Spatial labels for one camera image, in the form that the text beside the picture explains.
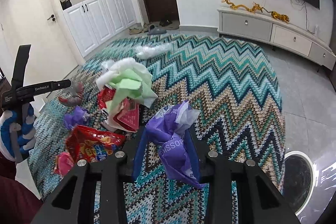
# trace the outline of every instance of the golden dragon figurine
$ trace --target golden dragon figurine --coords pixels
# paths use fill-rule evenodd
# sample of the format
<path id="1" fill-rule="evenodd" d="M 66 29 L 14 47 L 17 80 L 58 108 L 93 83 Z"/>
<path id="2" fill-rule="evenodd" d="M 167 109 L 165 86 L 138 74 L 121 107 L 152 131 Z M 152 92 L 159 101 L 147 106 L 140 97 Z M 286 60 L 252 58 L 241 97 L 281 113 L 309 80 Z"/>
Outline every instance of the golden dragon figurine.
<path id="1" fill-rule="evenodd" d="M 274 19 L 289 23 L 289 17 L 287 15 L 281 15 L 277 13 L 276 11 L 269 12 L 264 7 L 261 7 L 258 3 L 253 3 L 253 7 L 250 9 L 243 4 L 235 5 L 233 2 L 230 2 L 229 0 L 222 0 L 222 2 L 226 2 L 228 5 L 231 5 L 230 8 L 233 10 L 237 10 L 239 7 L 243 7 L 246 9 L 246 11 L 251 12 L 251 13 L 255 13 L 257 10 L 259 10 L 260 12 L 263 12 L 263 10 L 265 10 L 266 12 L 271 14 L 271 16 Z"/>

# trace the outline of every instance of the crumpled purple plastic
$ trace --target crumpled purple plastic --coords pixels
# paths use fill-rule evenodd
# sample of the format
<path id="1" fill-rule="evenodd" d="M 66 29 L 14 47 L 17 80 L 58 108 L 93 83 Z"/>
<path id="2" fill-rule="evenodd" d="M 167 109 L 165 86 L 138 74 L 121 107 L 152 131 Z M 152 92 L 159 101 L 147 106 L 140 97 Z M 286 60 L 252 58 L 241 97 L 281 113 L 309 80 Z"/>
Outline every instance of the crumpled purple plastic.
<path id="1" fill-rule="evenodd" d="M 87 126 L 90 121 L 90 114 L 85 108 L 76 106 L 73 114 L 65 114 L 63 120 L 65 127 L 69 130 L 72 130 L 72 128 L 77 124 Z"/>
<path id="2" fill-rule="evenodd" d="M 182 104 L 160 109 L 146 124 L 148 140 L 161 145 L 159 157 L 169 179 L 180 180 L 201 189 L 193 176 L 188 152 L 184 145 L 185 130 L 196 121 L 200 111 L 192 109 L 185 100 Z"/>

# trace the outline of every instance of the baseboard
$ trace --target baseboard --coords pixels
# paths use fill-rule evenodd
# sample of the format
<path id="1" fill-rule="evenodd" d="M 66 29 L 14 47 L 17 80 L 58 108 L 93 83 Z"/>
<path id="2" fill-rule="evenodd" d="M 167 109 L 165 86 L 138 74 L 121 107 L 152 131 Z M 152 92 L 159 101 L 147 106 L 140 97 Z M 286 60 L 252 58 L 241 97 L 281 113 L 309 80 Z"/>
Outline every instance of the baseboard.
<path id="1" fill-rule="evenodd" d="M 180 25 L 180 31 L 211 32 L 218 34 L 217 27 L 209 26 Z"/>

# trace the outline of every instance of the tv stand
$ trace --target tv stand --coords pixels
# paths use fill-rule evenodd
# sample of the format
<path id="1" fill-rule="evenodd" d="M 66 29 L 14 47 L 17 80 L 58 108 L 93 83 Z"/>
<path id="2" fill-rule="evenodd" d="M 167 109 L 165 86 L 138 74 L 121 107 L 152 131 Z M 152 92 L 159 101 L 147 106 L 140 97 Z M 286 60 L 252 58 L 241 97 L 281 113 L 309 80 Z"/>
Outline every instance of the tv stand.
<path id="1" fill-rule="evenodd" d="M 219 34 L 247 38 L 294 52 L 332 70 L 336 55 L 318 37 L 259 12 L 220 7 Z"/>

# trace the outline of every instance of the beige door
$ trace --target beige door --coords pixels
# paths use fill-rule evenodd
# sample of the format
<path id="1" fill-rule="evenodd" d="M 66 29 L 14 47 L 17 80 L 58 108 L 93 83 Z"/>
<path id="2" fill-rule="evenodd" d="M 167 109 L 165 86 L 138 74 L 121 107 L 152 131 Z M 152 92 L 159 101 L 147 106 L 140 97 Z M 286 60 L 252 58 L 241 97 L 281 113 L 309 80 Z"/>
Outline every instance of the beige door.
<path id="1" fill-rule="evenodd" d="M 10 53 L 16 57 L 19 45 L 31 44 L 25 85 L 65 78 L 77 62 L 55 22 L 50 0 L 1 0 L 0 22 Z"/>

